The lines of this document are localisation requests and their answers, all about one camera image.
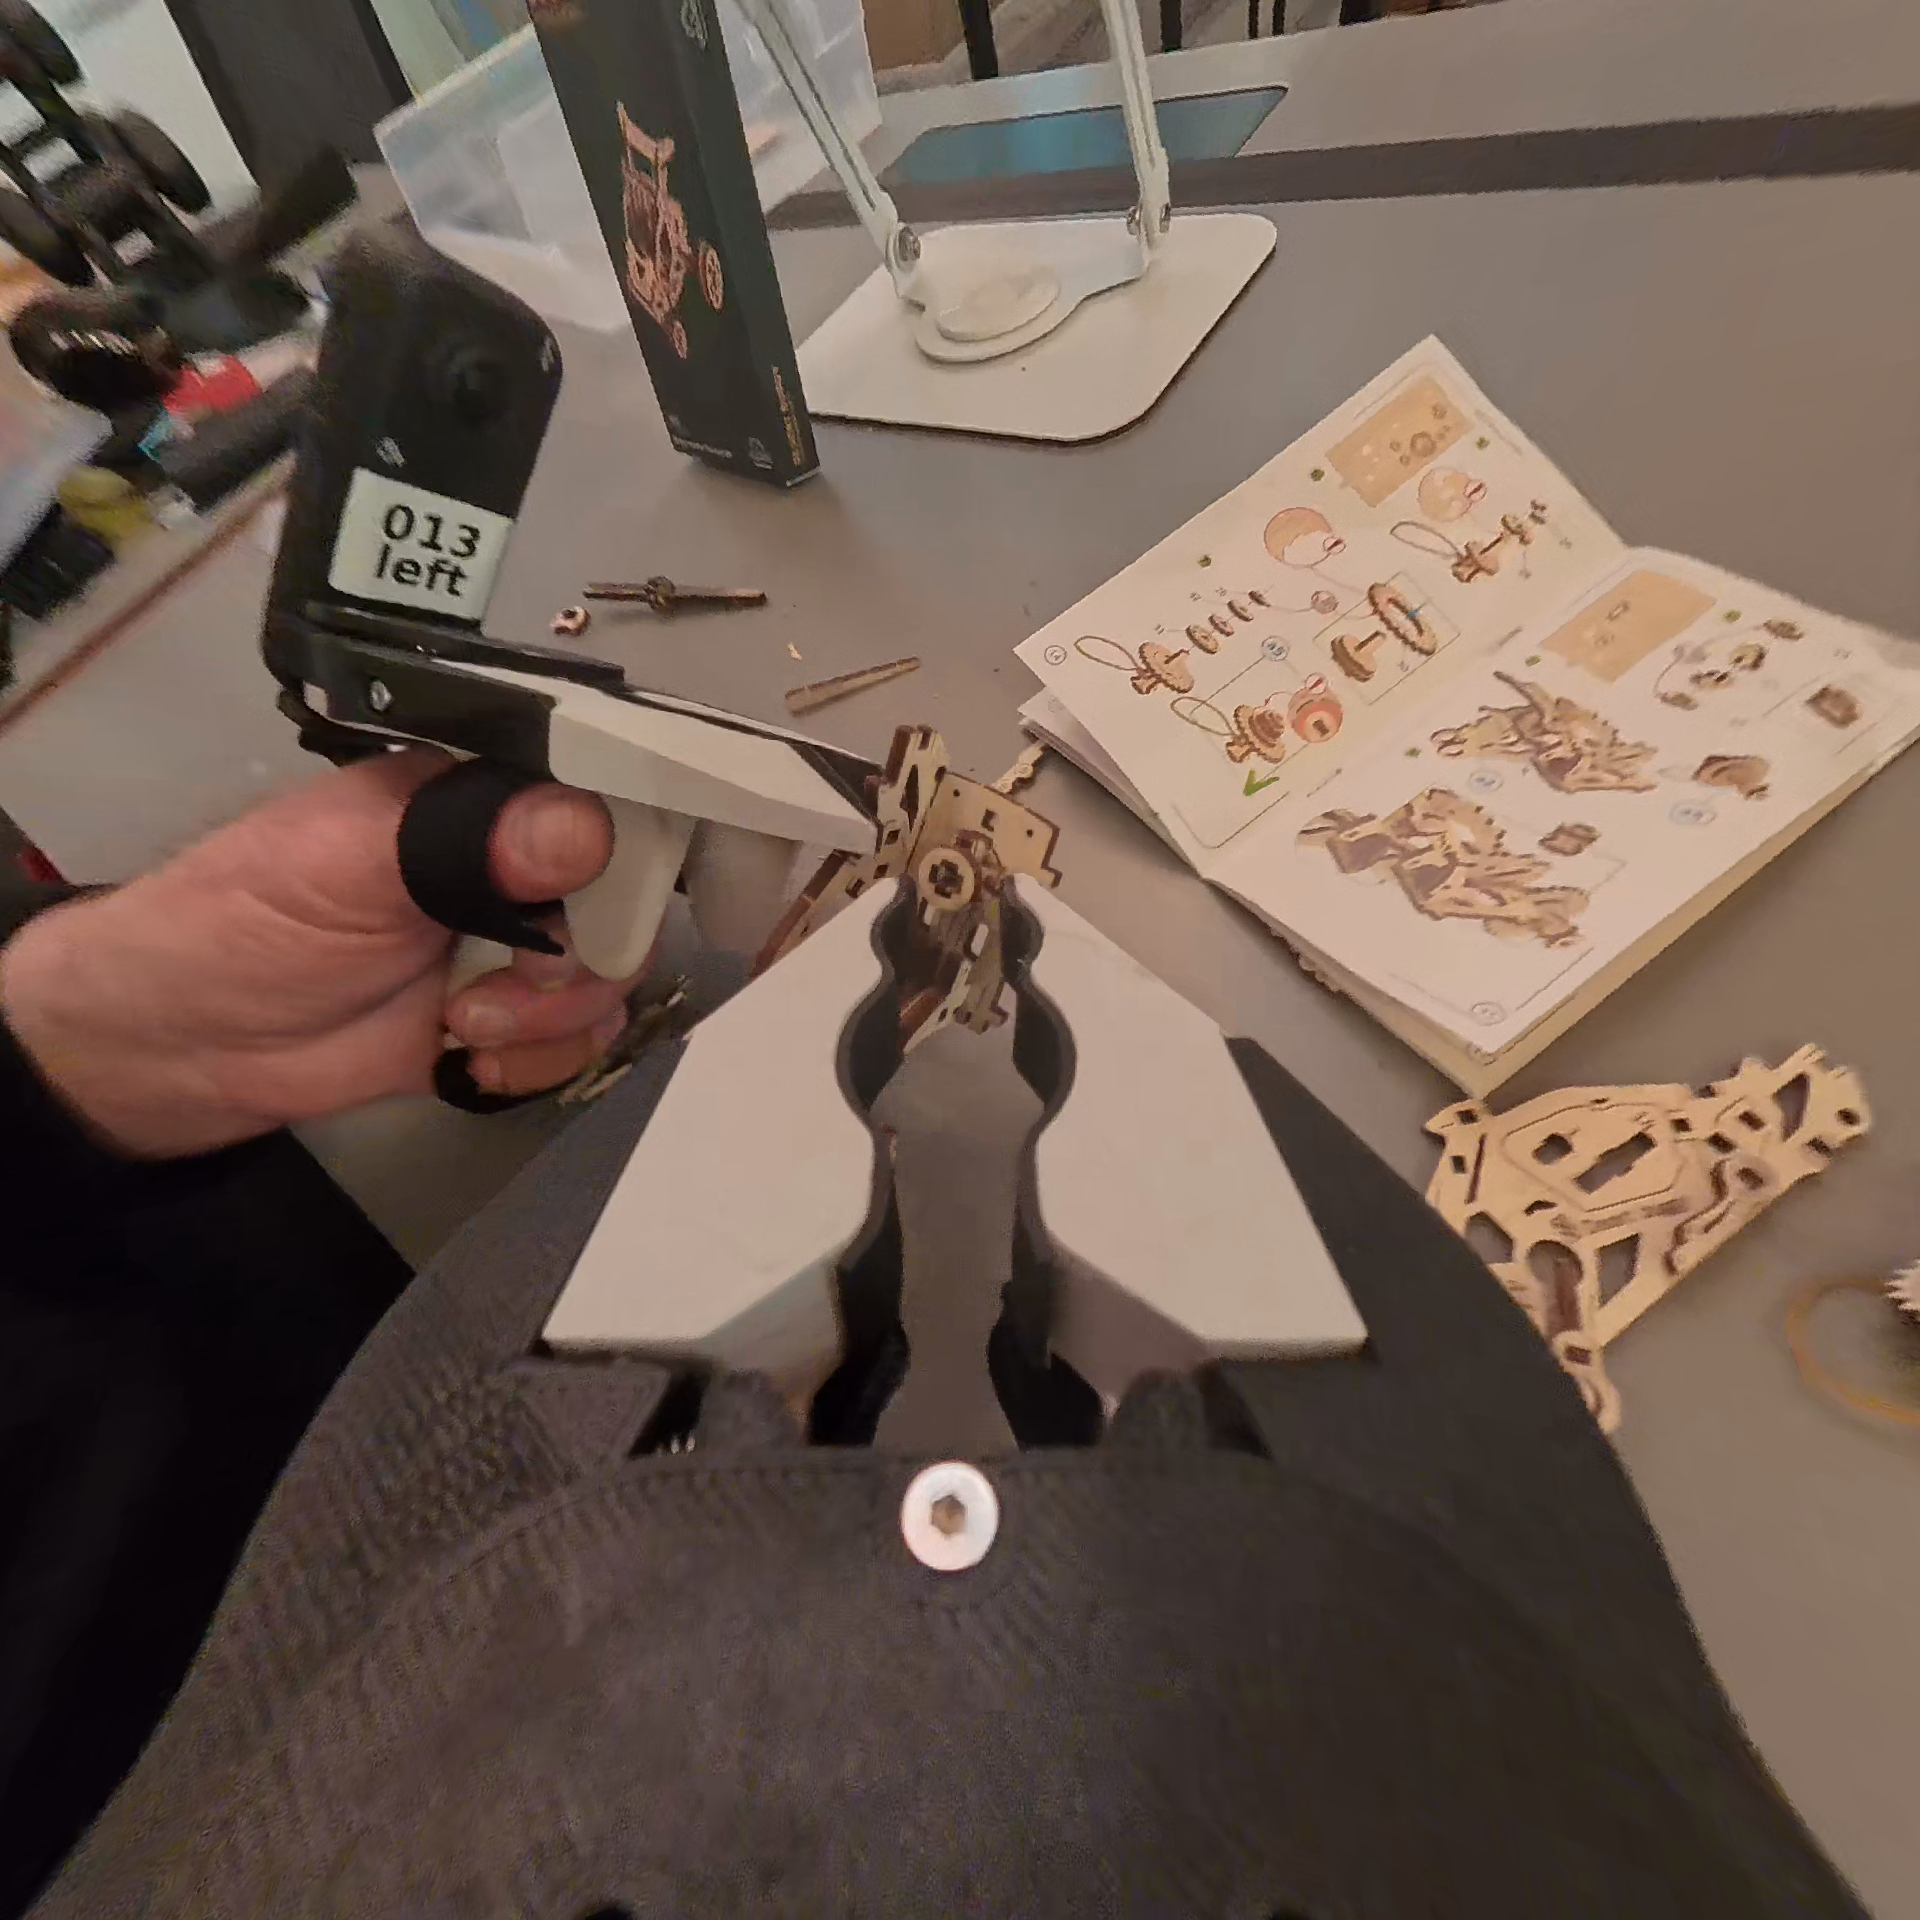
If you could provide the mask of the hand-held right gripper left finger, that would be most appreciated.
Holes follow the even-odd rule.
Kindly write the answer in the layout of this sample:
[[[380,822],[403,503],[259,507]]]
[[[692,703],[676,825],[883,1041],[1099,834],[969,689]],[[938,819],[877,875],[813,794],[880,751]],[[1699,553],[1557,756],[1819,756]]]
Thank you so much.
[[[837,1269],[868,1225],[876,1141],[843,1076],[880,1002],[864,894],[698,1023],[545,1322],[554,1353],[768,1377],[792,1402],[847,1353]]]

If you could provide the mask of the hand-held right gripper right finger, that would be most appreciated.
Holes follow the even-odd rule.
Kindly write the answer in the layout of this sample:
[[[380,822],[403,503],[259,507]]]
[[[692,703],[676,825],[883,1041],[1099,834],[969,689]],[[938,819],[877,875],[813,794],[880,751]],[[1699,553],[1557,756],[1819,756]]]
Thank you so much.
[[[1095,1403],[1155,1371],[1359,1353],[1356,1298],[1220,1027],[1032,879],[1005,886],[1001,949],[1040,1118],[1000,1350]]]

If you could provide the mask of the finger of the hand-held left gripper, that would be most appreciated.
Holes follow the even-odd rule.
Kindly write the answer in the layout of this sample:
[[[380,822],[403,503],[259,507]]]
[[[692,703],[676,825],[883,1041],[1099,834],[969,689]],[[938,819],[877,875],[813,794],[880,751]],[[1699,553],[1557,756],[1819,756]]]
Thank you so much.
[[[872,852],[876,819],[837,806],[819,812],[792,801],[761,801],[712,783],[650,746],[653,714],[615,698],[559,698],[546,725],[552,777],[599,794],[685,813],[698,822],[757,833],[843,852]]]
[[[761,801],[792,801],[826,812],[835,805],[874,815],[874,764],[786,725],[764,723],[723,706],[624,686],[621,702],[656,716],[650,746],[676,765]]]

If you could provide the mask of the wooden buggy model chassis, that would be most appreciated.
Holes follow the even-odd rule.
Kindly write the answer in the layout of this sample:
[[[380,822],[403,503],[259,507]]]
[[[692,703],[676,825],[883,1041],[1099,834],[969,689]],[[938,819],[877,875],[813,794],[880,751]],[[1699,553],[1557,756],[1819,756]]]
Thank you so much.
[[[1034,774],[1039,751],[995,783],[963,774],[933,727],[901,727],[887,762],[868,782],[876,819],[872,852],[831,852],[786,908],[753,962],[753,975],[786,958],[855,900],[914,886],[920,855],[956,833],[986,833],[1000,858],[993,899],[980,908],[928,925],[917,918],[908,958],[899,962],[903,1044],[914,1046],[948,1027],[993,1033],[1001,1009],[1001,886],[1012,877],[1056,886],[1052,865],[1056,822],[1023,805],[1016,789]]]

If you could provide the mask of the person's left hand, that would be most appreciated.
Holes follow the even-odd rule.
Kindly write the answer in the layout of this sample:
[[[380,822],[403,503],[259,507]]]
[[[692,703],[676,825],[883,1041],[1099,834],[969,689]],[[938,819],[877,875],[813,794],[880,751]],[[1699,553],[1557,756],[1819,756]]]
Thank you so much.
[[[433,1091],[445,1050],[482,1095],[596,1066],[639,975],[516,950],[456,993],[453,938],[401,879],[399,828],[451,767],[394,751],[257,806],[5,946],[5,1023],[97,1139],[185,1158]]]

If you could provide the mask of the tapered wooden wedge stick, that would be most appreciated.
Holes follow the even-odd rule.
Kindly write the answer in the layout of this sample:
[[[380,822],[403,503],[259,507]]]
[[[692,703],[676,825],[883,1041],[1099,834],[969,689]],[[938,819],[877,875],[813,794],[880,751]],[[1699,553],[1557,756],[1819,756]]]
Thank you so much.
[[[801,717],[807,714],[823,711],[832,703],[842,703],[847,700],[857,698],[864,691],[901,682],[913,677],[922,669],[920,655],[901,655],[895,660],[868,663],[855,667],[843,674],[835,674],[827,679],[809,682],[803,686],[792,689],[785,695],[785,706],[792,716]]]

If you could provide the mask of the wooden axle with cross piece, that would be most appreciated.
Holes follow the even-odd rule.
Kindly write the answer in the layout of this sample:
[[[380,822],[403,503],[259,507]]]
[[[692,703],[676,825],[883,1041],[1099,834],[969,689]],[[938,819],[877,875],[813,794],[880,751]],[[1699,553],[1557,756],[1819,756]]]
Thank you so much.
[[[745,610],[765,609],[768,593],[736,585],[685,585],[665,577],[645,583],[589,583],[583,587],[588,605],[647,609],[660,618],[676,618],[691,610]]]

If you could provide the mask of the clear plastic bin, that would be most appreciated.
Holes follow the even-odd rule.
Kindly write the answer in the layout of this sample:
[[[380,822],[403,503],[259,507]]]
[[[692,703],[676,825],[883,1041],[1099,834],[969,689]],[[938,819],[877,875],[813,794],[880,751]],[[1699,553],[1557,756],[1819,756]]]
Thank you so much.
[[[874,134],[880,102],[863,5],[785,9],[842,131]],[[759,203],[773,221],[775,207],[831,166],[738,5],[719,5],[719,23]],[[434,249],[528,301],[548,325],[629,326],[533,25],[388,114],[375,140]]]

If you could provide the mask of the dark green kit box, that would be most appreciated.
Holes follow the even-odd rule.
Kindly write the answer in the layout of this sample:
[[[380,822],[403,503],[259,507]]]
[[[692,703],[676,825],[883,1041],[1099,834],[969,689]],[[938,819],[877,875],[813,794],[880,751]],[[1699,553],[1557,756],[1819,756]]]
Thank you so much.
[[[673,445],[775,489],[820,458],[713,3],[531,3]]]

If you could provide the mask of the white instruction booklet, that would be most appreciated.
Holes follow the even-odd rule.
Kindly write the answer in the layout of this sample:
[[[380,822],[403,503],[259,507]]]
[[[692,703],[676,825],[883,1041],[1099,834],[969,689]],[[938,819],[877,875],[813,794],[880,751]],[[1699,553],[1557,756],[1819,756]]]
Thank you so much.
[[[1437,338],[1019,643],[1025,709],[1495,1093],[1916,746],[1916,643],[1631,546]]]

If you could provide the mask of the white desk lamp stand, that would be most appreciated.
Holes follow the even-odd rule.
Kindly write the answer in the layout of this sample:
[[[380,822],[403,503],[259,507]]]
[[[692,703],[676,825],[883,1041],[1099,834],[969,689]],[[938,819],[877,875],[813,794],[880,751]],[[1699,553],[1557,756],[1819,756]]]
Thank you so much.
[[[1173,210],[1135,5],[1099,9],[1136,173],[1127,213],[925,231],[901,215],[837,116],[786,7],[744,11],[880,254],[799,349],[819,417],[1104,441],[1159,403],[1276,249],[1264,215]]]

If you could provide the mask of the flat wooden side panel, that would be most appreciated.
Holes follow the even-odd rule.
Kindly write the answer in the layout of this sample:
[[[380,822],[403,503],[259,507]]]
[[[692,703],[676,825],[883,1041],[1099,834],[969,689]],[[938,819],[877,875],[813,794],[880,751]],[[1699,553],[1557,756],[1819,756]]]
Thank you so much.
[[[1426,1123],[1426,1205],[1477,1250],[1602,1434],[1610,1347],[1794,1186],[1867,1134],[1856,1073],[1819,1046],[1716,1082],[1560,1089]]]

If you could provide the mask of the person's black clothing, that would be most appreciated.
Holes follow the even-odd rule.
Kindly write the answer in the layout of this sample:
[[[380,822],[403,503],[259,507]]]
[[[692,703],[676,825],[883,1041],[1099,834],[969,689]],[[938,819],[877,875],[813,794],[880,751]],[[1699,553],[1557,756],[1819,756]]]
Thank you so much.
[[[412,1276],[297,1126],[132,1158],[5,1023],[5,1916],[132,1767]]]

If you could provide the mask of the blue rectangular pad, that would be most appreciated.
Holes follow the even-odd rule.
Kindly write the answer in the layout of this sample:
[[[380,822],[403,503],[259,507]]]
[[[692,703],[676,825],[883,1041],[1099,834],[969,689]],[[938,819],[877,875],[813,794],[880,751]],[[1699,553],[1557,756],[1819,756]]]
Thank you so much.
[[[1233,158],[1285,98],[1285,87],[1249,87],[1159,101],[1157,118],[1165,158]],[[883,182],[887,188],[969,185],[1095,169],[1135,172],[1117,105],[931,129],[903,149]]]

